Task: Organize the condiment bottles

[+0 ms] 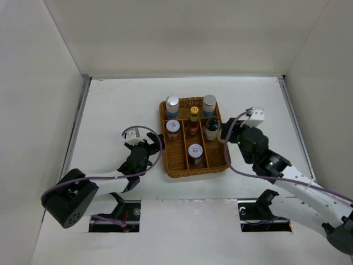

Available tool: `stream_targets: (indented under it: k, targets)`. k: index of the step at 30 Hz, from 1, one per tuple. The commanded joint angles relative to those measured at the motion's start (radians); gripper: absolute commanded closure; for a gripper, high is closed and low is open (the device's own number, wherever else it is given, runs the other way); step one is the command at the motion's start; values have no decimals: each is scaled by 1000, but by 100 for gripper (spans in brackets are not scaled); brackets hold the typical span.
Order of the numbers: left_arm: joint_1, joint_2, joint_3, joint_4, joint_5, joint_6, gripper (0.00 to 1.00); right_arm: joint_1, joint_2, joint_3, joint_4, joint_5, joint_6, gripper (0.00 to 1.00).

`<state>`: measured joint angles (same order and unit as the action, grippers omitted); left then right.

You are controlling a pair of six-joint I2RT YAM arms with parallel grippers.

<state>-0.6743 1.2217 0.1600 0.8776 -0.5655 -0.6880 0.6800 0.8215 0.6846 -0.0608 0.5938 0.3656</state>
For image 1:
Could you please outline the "black knob white powder bottle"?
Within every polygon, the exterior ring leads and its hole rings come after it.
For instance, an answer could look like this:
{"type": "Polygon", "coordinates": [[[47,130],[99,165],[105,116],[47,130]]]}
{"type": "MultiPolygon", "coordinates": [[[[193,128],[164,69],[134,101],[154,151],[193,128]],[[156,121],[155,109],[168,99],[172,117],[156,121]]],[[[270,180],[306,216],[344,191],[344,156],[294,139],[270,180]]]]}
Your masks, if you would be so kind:
{"type": "Polygon", "coordinates": [[[216,117],[211,117],[206,122],[206,128],[205,128],[206,139],[209,141],[215,140],[219,129],[220,129],[220,122],[216,117]]]}

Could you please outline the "dark paste jar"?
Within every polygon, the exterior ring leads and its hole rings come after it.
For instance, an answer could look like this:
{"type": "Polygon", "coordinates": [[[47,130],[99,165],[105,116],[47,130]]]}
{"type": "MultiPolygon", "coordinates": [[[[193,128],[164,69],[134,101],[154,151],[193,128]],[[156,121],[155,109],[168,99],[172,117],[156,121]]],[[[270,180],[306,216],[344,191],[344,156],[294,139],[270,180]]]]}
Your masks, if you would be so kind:
{"type": "Polygon", "coordinates": [[[177,120],[168,120],[165,128],[167,130],[167,137],[171,141],[175,141],[179,137],[180,123],[177,120]]]}
{"type": "Polygon", "coordinates": [[[189,163],[192,166],[200,164],[204,150],[199,144],[191,144],[188,147],[189,163]]]}

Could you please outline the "tall blue label jar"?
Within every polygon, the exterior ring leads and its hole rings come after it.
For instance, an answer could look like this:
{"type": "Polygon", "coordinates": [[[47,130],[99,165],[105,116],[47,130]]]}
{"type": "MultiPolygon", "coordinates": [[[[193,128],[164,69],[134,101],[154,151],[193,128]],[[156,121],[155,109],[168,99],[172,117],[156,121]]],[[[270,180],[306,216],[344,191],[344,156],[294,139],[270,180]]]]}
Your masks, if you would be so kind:
{"type": "Polygon", "coordinates": [[[202,100],[202,116],[211,117],[215,113],[216,97],[208,94],[202,100]]]}

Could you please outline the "red sauce bottle yellow cap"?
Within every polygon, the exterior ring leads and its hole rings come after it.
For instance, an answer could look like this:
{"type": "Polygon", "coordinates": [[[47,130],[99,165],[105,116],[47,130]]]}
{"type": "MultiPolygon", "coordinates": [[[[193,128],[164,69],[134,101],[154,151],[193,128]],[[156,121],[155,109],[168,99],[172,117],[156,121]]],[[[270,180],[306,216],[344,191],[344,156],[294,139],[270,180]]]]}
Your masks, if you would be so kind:
{"type": "Polygon", "coordinates": [[[199,130],[199,109],[196,106],[190,108],[190,115],[188,121],[188,133],[196,135],[199,130]]]}

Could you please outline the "dark cap salt shaker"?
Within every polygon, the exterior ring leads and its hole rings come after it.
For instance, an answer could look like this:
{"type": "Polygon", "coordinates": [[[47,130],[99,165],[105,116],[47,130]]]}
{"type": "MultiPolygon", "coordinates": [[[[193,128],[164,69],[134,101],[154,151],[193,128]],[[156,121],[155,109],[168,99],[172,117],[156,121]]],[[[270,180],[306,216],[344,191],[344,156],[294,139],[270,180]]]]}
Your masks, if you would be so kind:
{"type": "Polygon", "coordinates": [[[218,142],[220,142],[221,144],[225,144],[225,139],[226,139],[227,134],[223,131],[219,131],[217,134],[217,140],[218,142]]]}

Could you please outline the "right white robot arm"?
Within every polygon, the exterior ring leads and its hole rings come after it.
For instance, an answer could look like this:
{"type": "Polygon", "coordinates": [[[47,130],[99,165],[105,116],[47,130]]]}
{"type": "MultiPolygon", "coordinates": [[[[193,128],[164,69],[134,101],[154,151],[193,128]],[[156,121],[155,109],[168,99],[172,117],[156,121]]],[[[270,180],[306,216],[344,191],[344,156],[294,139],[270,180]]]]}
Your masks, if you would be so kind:
{"type": "Polygon", "coordinates": [[[271,215],[294,220],[323,237],[340,252],[352,255],[352,199],[324,189],[303,175],[292,163],[269,149],[269,139],[249,118],[230,118],[221,124],[220,139],[237,144],[245,163],[251,165],[249,177],[263,179],[295,196],[287,203],[273,190],[266,190],[256,204],[261,218],[271,215]]]}

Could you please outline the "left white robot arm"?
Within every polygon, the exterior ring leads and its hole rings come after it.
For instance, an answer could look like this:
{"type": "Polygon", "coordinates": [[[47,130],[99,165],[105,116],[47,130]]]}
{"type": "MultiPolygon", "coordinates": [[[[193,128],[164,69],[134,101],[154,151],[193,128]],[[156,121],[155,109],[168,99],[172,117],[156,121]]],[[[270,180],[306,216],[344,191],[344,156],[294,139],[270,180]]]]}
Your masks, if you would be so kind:
{"type": "Polygon", "coordinates": [[[155,166],[149,158],[161,155],[165,148],[163,135],[151,131],[147,136],[152,140],[151,143],[126,133],[124,145],[130,154],[117,170],[89,176],[74,168],[43,193],[41,205],[64,229],[72,227],[85,215],[91,215],[94,223],[110,222],[126,226],[126,220],[120,219],[125,206],[121,194],[133,190],[140,183],[140,178],[155,166]],[[107,203],[105,213],[91,214],[88,211],[91,202],[103,194],[113,196],[115,201],[107,203]]]}

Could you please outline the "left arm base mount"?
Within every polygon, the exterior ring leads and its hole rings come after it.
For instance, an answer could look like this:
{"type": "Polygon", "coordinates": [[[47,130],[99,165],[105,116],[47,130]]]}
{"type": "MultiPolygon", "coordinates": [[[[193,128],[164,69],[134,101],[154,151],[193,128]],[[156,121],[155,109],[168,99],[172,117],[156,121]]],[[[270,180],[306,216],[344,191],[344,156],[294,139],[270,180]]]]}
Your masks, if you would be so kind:
{"type": "Polygon", "coordinates": [[[137,233],[140,231],[140,200],[125,200],[117,193],[110,193],[109,199],[113,209],[107,213],[90,216],[88,232],[93,233],[137,233]]]}

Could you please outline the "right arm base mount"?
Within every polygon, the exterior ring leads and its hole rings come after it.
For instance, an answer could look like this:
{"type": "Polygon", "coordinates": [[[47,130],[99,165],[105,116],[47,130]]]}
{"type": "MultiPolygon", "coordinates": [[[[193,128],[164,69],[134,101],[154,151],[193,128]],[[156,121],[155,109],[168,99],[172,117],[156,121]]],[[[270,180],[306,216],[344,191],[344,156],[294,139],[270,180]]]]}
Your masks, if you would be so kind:
{"type": "Polygon", "coordinates": [[[273,215],[269,208],[276,196],[278,192],[267,189],[257,199],[238,200],[242,232],[292,232],[289,219],[273,215]]]}

